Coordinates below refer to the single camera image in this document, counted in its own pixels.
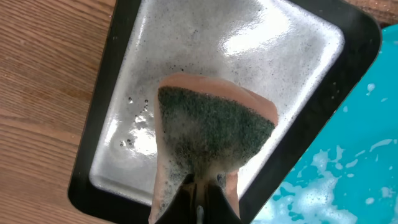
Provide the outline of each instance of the turquoise surface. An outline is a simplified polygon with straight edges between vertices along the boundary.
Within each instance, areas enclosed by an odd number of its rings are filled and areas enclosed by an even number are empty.
[[[252,223],[398,223],[398,25]]]

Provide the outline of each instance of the metal tray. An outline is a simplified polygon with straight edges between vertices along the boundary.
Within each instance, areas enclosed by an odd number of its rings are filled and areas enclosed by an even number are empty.
[[[184,71],[235,82],[278,109],[271,138],[239,170],[241,218],[250,222],[379,46],[375,22],[338,0],[118,1],[72,204],[118,223],[147,222],[156,172],[152,99],[159,80]]]

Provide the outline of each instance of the wooden table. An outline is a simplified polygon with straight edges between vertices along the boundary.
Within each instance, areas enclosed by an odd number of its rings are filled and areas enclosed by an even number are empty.
[[[349,0],[383,26],[398,0]],[[67,199],[115,0],[0,0],[0,223],[101,223]]]

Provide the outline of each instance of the wooden surface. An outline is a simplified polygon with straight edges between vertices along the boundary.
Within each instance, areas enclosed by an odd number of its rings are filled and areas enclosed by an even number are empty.
[[[398,23],[398,0],[349,1]],[[103,222],[67,187],[114,2],[0,0],[0,223]]]

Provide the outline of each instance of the black tray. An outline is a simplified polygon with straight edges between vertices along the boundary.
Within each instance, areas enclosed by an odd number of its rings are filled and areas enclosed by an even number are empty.
[[[381,45],[378,24],[356,7],[340,0],[290,1],[339,27],[345,37],[345,46],[240,199],[239,209],[243,223],[250,223],[254,219],[333,112],[366,73]],[[88,176],[140,3],[132,0],[118,0],[116,3],[68,189],[68,197],[77,209],[116,223],[147,223],[150,207],[99,190],[91,184]]]

